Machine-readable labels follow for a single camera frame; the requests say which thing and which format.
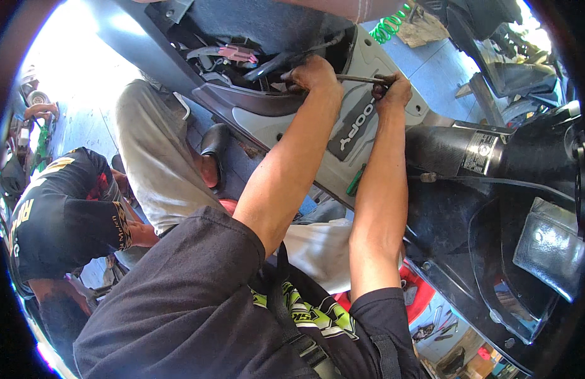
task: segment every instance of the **motorcycle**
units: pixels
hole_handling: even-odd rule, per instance
[[[473,58],[483,76],[473,80],[486,80],[496,97],[511,99],[499,112],[492,99],[480,98],[491,98],[486,86],[470,86],[490,124],[517,128],[527,117],[575,99],[560,59],[527,42],[512,27],[523,21],[516,0],[417,2],[440,19],[457,49]]]
[[[341,74],[398,71],[362,27],[297,5],[85,3],[99,37],[115,51],[263,151],[277,143],[304,100],[280,79],[304,55],[325,57]],[[323,10],[321,2],[314,3]],[[393,14],[401,5],[392,2],[396,8],[387,11]],[[449,14],[449,27],[466,26],[462,16]],[[280,24],[274,15],[295,22]],[[552,91],[548,69],[525,66],[543,93]],[[491,79],[515,78],[513,90],[493,81],[501,90],[495,94],[522,94],[528,87],[533,89],[526,96],[535,94],[532,84],[521,85],[523,74],[516,75],[526,67],[486,65],[495,68]],[[343,86],[340,117],[315,183],[353,209],[353,187],[368,161],[378,117],[371,85]],[[563,350],[560,323],[572,310],[585,270],[585,141],[578,102],[550,104],[552,109],[510,129],[444,117],[414,87],[412,94],[404,114],[407,261],[488,343],[531,374],[546,353]],[[539,264],[539,256],[550,257],[545,260],[550,264]],[[564,272],[556,270],[560,265]]]

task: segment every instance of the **green coiled hose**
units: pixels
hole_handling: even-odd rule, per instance
[[[410,6],[404,4],[403,9],[410,10]],[[406,18],[406,14],[401,10],[397,11],[395,15],[382,18],[377,26],[372,29],[370,35],[379,43],[379,45],[384,44],[391,39],[391,36],[395,35],[400,30],[402,18]]]

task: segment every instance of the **green graphic print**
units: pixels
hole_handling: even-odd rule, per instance
[[[252,302],[254,305],[267,308],[267,297],[253,289]],[[292,283],[285,281],[282,284],[284,304],[288,307],[290,317],[298,328],[319,328],[324,338],[336,337],[346,334],[352,340],[357,340],[355,334],[355,321],[334,301],[332,296],[325,297],[318,307],[305,303]]]

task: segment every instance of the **sticker label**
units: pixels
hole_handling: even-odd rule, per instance
[[[497,141],[497,136],[476,132],[465,150],[463,169],[486,175]]]
[[[370,92],[366,92],[343,119],[343,127],[328,142],[328,151],[339,161],[344,161],[354,149],[357,140],[364,135],[368,123],[376,114],[374,98]]]

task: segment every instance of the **hand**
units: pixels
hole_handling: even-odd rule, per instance
[[[111,174],[114,176],[114,180],[118,184],[120,193],[126,193],[126,191],[128,191],[128,177],[126,174],[114,169],[111,169]]]
[[[379,117],[382,117],[387,110],[398,111],[400,107],[406,107],[412,98],[412,91],[410,91],[412,86],[404,74],[398,71],[391,75],[377,74],[374,77],[392,83],[387,91],[380,84],[372,86],[372,96],[377,101],[376,108]]]
[[[329,88],[333,91],[343,91],[341,83],[334,74],[334,69],[328,61],[318,55],[311,55],[305,60],[305,64],[295,67],[283,74],[284,81],[294,81],[299,87],[311,91],[317,87]]]
[[[128,220],[130,235],[132,236],[132,246],[152,247],[160,240],[153,232],[153,226],[139,223],[138,221]]]

